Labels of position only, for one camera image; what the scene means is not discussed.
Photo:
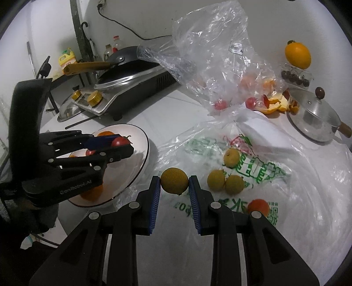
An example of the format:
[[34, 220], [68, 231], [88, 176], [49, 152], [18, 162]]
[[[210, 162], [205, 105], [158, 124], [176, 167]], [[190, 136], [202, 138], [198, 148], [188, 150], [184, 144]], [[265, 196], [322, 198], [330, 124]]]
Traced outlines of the small steel pot with lid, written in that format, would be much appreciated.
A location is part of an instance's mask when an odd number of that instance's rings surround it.
[[314, 92], [290, 89], [288, 119], [306, 138], [319, 144], [330, 142], [337, 131], [351, 137], [351, 127], [325, 101], [325, 90], [321, 87]]

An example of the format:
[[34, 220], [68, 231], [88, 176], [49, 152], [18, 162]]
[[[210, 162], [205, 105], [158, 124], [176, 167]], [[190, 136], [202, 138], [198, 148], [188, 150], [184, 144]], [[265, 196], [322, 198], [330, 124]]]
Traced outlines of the orange tangerine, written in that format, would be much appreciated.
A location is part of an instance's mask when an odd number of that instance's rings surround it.
[[94, 187], [93, 189], [83, 192], [82, 194], [80, 194], [80, 196], [86, 201], [94, 202], [100, 198], [103, 191], [103, 185], [100, 185], [98, 187]]
[[107, 131], [100, 132], [97, 136], [110, 136], [110, 135], [114, 135], [114, 133], [107, 130]]

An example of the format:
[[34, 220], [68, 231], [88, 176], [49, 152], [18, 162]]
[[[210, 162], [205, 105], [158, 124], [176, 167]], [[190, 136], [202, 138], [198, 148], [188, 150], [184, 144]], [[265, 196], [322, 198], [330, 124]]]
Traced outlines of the dark grapes in tray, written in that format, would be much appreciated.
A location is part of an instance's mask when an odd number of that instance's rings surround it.
[[282, 70], [281, 77], [283, 78], [284, 81], [294, 84], [296, 86], [307, 88], [310, 85], [310, 81], [306, 79], [304, 76], [299, 77], [299, 75], [296, 75], [295, 73], [292, 73], [288, 70]]

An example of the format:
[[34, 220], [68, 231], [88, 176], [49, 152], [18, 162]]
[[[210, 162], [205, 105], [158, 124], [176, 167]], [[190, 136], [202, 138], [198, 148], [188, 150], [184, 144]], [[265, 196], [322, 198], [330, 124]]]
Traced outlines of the steel induction cooker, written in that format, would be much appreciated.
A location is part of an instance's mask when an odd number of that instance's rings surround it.
[[152, 63], [146, 70], [124, 70], [114, 81], [80, 89], [73, 103], [98, 117], [109, 114], [119, 120], [128, 110], [174, 83], [175, 78], [168, 71]]

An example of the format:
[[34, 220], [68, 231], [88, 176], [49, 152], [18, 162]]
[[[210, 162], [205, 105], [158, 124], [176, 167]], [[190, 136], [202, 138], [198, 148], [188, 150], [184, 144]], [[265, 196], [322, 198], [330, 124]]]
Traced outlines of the white round plate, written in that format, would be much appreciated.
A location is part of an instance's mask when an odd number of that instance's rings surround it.
[[112, 201], [124, 189], [135, 185], [140, 180], [148, 164], [150, 144], [144, 130], [135, 125], [119, 124], [97, 130], [93, 135], [97, 136], [107, 130], [127, 136], [134, 148], [134, 153], [130, 158], [107, 165], [103, 177], [104, 191], [97, 201], [86, 201], [80, 195], [69, 199], [70, 203], [78, 207], [97, 207]]

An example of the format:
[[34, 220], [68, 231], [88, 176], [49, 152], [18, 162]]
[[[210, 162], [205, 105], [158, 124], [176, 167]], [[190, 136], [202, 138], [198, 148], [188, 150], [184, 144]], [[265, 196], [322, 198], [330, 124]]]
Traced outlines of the red cherry tomato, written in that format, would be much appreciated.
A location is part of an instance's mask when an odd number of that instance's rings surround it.
[[86, 150], [85, 155], [90, 156], [95, 153], [95, 150]]
[[111, 143], [111, 147], [120, 147], [124, 145], [131, 145], [131, 141], [127, 136], [118, 136]]
[[270, 213], [270, 206], [268, 202], [263, 199], [255, 199], [247, 205], [247, 212], [251, 213], [253, 211], [259, 211], [267, 217]]

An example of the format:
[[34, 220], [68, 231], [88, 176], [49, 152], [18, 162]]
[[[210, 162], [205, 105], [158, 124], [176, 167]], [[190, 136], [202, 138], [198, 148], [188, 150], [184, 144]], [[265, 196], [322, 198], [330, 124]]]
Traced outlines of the yellow longan top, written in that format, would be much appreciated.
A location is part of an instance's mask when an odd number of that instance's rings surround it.
[[229, 148], [223, 156], [224, 165], [228, 168], [234, 168], [240, 161], [240, 153], [237, 149]]

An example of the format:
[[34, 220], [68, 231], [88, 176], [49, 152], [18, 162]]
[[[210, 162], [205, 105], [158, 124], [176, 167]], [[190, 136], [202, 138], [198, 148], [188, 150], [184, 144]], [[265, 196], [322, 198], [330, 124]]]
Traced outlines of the yellow oil bottle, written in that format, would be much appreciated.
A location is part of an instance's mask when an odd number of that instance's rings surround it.
[[61, 67], [61, 70], [64, 70], [64, 68], [69, 64], [75, 64], [77, 62], [77, 59], [72, 49], [67, 48], [59, 56], [58, 62], [59, 66]]

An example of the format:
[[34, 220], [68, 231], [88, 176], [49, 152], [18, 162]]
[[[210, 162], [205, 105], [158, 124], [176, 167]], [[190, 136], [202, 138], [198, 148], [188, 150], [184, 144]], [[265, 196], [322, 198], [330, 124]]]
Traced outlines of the yellow longan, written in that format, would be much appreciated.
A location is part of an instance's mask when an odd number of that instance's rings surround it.
[[237, 149], [229, 148], [223, 156], [224, 165], [228, 168], [234, 168], [240, 161], [240, 153]]
[[225, 191], [229, 195], [241, 193], [245, 188], [245, 181], [238, 175], [230, 175], [225, 182]]
[[207, 184], [210, 190], [218, 192], [224, 188], [226, 179], [223, 170], [213, 170], [207, 177]]
[[169, 194], [181, 195], [189, 185], [189, 179], [184, 171], [170, 167], [161, 175], [161, 186]]

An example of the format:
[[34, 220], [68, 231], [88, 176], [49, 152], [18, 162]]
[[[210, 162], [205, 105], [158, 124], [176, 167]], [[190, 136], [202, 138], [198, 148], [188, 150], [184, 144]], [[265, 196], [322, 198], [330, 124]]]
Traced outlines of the yellow orange on stand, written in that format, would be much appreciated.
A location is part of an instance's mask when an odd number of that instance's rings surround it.
[[312, 63], [312, 56], [309, 49], [301, 42], [289, 40], [285, 47], [285, 57], [289, 64], [305, 70], [309, 68]]

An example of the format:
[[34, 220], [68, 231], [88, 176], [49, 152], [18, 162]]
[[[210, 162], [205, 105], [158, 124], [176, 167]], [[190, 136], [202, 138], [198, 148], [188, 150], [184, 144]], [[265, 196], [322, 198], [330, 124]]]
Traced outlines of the red capped sauce bottle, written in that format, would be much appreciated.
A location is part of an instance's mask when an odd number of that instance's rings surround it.
[[125, 44], [118, 35], [113, 36], [112, 52], [118, 52], [125, 47]]

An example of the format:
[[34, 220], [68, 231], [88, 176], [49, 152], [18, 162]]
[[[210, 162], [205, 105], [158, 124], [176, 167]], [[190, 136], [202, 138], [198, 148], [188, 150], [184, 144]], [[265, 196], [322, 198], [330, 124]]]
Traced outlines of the white printed plastic bag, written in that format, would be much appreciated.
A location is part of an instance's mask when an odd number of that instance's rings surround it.
[[[240, 153], [234, 168], [224, 165], [229, 148]], [[161, 145], [140, 183], [125, 191], [121, 203], [134, 200], [151, 176], [170, 167], [197, 176], [202, 188], [213, 170], [242, 177], [242, 192], [213, 192], [214, 200], [237, 213], [245, 213], [252, 200], [267, 201], [268, 221], [321, 284], [333, 277], [351, 247], [351, 151], [344, 144], [305, 147], [263, 115], [240, 108]]]

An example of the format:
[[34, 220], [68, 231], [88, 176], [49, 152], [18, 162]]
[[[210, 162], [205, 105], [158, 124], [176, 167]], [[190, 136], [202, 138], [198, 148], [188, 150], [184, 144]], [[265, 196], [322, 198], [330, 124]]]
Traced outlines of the steel lid on counter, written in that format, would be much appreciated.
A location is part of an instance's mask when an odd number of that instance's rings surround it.
[[59, 115], [57, 118], [58, 122], [67, 121], [84, 111], [82, 108], [78, 107], [71, 97], [67, 97], [59, 108]]

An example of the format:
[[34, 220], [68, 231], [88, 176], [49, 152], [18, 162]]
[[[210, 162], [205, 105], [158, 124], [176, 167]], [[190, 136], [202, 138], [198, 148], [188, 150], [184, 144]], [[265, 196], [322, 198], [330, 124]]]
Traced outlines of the black chopstick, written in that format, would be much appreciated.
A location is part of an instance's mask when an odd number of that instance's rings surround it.
[[100, 116], [98, 116], [98, 115], [94, 115], [94, 116], [92, 116], [92, 117], [89, 117], [89, 118], [86, 118], [86, 119], [84, 119], [84, 120], [81, 120], [81, 121], [77, 121], [76, 123], [73, 123], [73, 124], [71, 124], [71, 125], [68, 125], [68, 126], [66, 126], [64, 129], [65, 130], [68, 130], [68, 129], [70, 129], [70, 128], [73, 128], [73, 127], [75, 127], [75, 126], [78, 126], [78, 125], [81, 125], [81, 124], [83, 124], [83, 123], [85, 123], [85, 122], [88, 122], [88, 121], [90, 121], [90, 120], [93, 120], [93, 119], [97, 119], [97, 118], [99, 118]]

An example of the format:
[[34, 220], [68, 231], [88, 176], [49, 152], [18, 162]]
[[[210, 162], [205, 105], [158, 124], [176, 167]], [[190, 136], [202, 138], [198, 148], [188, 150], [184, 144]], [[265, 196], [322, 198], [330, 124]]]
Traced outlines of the orange peel pile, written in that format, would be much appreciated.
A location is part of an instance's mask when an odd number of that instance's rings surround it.
[[262, 101], [256, 104], [254, 109], [263, 114], [272, 114], [275, 111], [297, 114], [299, 111], [299, 104], [295, 100], [291, 101], [290, 98], [291, 95], [288, 90], [283, 93], [276, 93], [270, 98], [263, 95]]

